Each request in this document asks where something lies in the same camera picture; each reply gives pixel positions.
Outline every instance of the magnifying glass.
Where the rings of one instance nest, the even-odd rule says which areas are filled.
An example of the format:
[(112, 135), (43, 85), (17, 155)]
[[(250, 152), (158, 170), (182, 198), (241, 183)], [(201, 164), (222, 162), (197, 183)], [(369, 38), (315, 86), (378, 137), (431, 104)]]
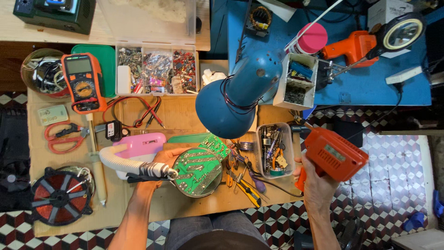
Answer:
[(364, 61), (380, 56), (383, 53), (396, 52), (407, 48), (424, 34), (425, 26), (425, 20), (419, 12), (408, 12), (392, 19), (387, 24), (382, 25), (376, 32), (376, 46), (371, 49), (365, 57), (341, 69), (337, 73), (331, 71), (328, 79), (331, 81), (337, 75), (346, 72)]

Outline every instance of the blue desk lamp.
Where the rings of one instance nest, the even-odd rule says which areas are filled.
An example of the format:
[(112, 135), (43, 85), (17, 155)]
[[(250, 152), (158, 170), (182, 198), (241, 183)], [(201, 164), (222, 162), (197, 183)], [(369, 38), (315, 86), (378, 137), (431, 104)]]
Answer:
[(282, 64), (270, 50), (249, 56), (237, 73), (202, 88), (196, 112), (211, 133), (225, 139), (239, 138), (251, 127), (259, 99), (281, 77)]

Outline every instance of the jeans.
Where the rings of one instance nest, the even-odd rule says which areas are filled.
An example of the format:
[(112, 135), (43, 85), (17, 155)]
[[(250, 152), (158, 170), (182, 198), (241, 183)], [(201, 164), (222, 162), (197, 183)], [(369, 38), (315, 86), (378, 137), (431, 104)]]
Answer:
[(165, 249), (177, 250), (194, 236), (215, 230), (246, 234), (255, 237), (268, 246), (247, 216), (240, 210), (235, 210), (218, 214), (172, 219), (170, 221), (170, 231), (165, 240)]

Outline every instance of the pink cap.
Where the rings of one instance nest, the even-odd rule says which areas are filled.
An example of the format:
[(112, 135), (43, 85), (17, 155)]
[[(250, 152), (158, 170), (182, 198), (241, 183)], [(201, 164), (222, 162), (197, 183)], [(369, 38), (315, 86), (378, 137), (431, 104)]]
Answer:
[[(304, 26), (297, 33), (297, 35), (299, 35), (309, 25), (310, 23)], [(325, 28), (319, 23), (315, 23), (301, 36), (301, 38), (297, 40), (297, 43), (302, 50), (304, 50), (308, 54), (313, 54), (325, 47), (325, 45), (327, 44), (327, 38), (327, 31), (325, 30)]]

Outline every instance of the person's right hand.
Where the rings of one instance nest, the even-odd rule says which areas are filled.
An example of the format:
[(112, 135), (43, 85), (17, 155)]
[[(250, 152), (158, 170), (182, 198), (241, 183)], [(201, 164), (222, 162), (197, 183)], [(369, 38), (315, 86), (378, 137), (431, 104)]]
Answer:
[(295, 179), (299, 178), (302, 167), (307, 173), (307, 180), (304, 185), (304, 204), (307, 212), (328, 213), (334, 192), (339, 183), (327, 174), (319, 177), (314, 164), (307, 159), (305, 154), (303, 154), (302, 157), (296, 157), (294, 161), (302, 163), (302, 165), (296, 166), (293, 172)]

